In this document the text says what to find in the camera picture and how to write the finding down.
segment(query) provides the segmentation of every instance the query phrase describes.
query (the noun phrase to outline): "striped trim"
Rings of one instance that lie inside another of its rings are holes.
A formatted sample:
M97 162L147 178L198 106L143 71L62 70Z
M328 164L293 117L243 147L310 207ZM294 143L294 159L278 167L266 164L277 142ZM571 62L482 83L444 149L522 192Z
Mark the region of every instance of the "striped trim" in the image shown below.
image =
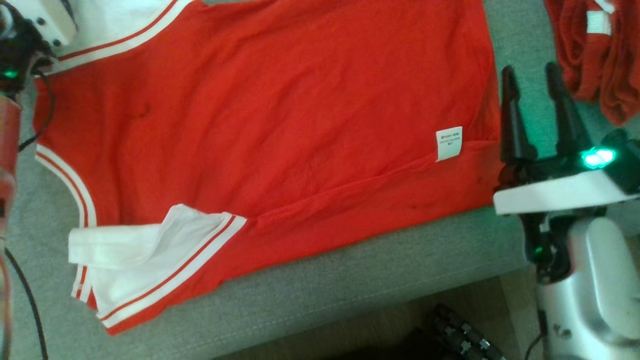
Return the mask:
M80 227L97 226L97 214L89 190L76 171L50 149L38 144L36 147L36 160L56 174L67 186L69 192L76 200L80 216ZM86 266L78 266L76 279L71 291L71 296L84 302L89 298L91 284L86 282Z
M76 51L64 55L60 62L54 64L50 74L65 71L73 67L106 58L108 56L124 53L139 46L156 36L160 31L169 26L180 12L193 0L173 0L149 25L142 30L120 40L103 44L89 49Z
M201 269L245 223L246 219L243 217L227 218L214 231L207 234L203 244L195 249L193 254L186 258L171 275L147 291L141 291L142 294L134 299L117 305L113 310L100 312L97 316L105 327L110 328L160 301Z

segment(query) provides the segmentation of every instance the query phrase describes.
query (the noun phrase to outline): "red fabric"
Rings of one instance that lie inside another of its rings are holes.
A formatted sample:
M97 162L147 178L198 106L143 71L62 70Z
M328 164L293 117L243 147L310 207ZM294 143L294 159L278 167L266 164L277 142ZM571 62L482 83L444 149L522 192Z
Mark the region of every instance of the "red fabric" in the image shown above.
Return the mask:
M564 82L576 99L600 101L603 114L622 126L640 112L640 1L611 1L612 35L587 33L595 0L546 0Z
M178 203L249 219L110 334L227 279L489 205L500 170L481 0L195 2L50 80L40 144L79 173L99 225L158 223ZM457 126L461 154L436 162L435 132Z

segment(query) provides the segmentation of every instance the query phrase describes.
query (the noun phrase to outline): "gray couch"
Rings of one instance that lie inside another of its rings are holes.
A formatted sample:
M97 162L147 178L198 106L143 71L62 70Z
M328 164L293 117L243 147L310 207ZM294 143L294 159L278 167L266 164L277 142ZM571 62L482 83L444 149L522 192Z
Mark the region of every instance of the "gray couch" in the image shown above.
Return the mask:
M485 6L497 68L515 66L527 128L548 155L556 136L543 67L555 52L546 11L537 0L485 0ZM26 95L23 137L33 105ZM595 140L612 129L597 106L581 104L580 111ZM638 134L639 126L631 130ZM517 219L483 208L230 281L112 338L69 295L75 270L67 263L67 234L77 225L76 204L33 156L34 148L20 155L7 246L31 283L53 359L212 358L525 266ZM637 211L637 203L621 204L610 216L627 234L638 234ZM37 359L31 310L14 272L12 280L12 355Z

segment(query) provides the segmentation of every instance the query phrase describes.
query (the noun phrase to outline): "black cable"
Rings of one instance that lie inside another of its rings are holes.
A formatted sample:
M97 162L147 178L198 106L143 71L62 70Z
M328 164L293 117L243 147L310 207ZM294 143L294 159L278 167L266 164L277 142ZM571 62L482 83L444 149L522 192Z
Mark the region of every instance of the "black cable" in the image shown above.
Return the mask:
M56 109L56 96L53 94L53 90L51 90L51 84L49 84L49 79L47 76L40 70L35 70L34 73L42 78L44 85L47 87L47 93L49 94L49 115L47 116L47 120L42 123L40 129L33 135L32 137L24 140L20 145L18 145L18 152L26 149L27 146L31 145L34 141L36 141L42 134L47 130L49 124L51 123L51 119L53 119L53 113Z
M13 265L15 272L18 274L18 277L20 278L20 282L24 287L24 291L27 293L27 298L29 299L29 304L31 305L31 311L33 312L33 318L36 320L36 329L38 330L38 339L40 340L40 352L42 353L42 359L48 360L49 355L47 354L47 343L44 339L44 331L42 330L40 313L38 312L38 306L36 305L36 300L33 298L33 293L31 292L29 283L27 282L26 277L24 277L24 273L22 273L22 269L20 268L20 265L18 265L18 262L16 262L15 258L13 257L9 249L7 249L6 247L4 248L4 255L6 256L7 259L9 259L9 262L11 263L11 265Z
M531 345L529 345L529 348L527 349L527 353L524 355L524 360L529 360L529 356L531 356L531 351L533 351L533 348L536 347L536 345L540 342L540 340L542 340L542 334L538 335L538 337L536 337L531 342Z

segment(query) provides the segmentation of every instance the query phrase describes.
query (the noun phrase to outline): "care label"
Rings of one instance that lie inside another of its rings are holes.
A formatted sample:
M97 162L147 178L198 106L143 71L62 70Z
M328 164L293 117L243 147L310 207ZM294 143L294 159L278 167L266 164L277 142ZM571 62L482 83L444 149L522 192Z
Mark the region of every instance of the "care label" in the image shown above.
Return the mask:
M436 131L438 142L438 159L449 159L460 154L462 150L462 126Z

